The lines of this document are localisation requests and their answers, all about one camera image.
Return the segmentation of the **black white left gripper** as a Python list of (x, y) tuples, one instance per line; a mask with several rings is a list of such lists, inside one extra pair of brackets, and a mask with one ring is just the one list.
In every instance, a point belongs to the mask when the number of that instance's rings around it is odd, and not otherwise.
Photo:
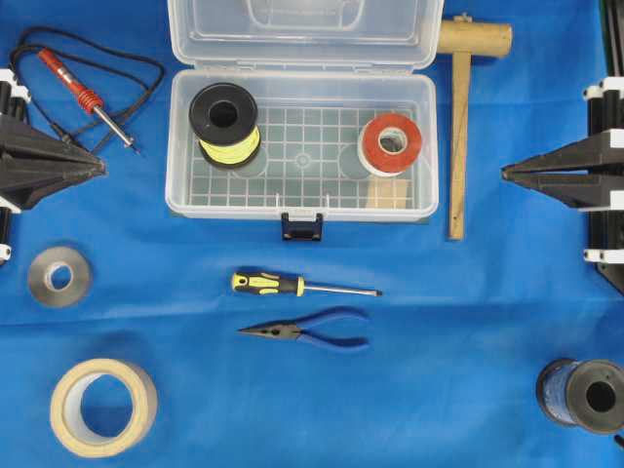
[(16, 74), (9, 68), (2, 68), (1, 153), (62, 163), (1, 164), (1, 265), (12, 255), (13, 214), (32, 209), (43, 198), (64, 188), (106, 174), (105, 164), (89, 151), (54, 139), (22, 122), (26, 120), (26, 106), (30, 101), (30, 91), (19, 85)]

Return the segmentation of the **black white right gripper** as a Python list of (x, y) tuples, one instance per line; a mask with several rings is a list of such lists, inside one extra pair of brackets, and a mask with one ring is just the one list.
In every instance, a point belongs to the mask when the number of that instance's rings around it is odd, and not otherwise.
[[(588, 137), (501, 169), (502, 178), (589, 212), (585, 259), (623, 291), (623, 79), (606, 77), (583, 92)], [(616, 157), (608, 155), (615, 137)], [(594, 169), (589, 174), (538, 174)], [(612, 188), (612, 177), (615, 186)]]

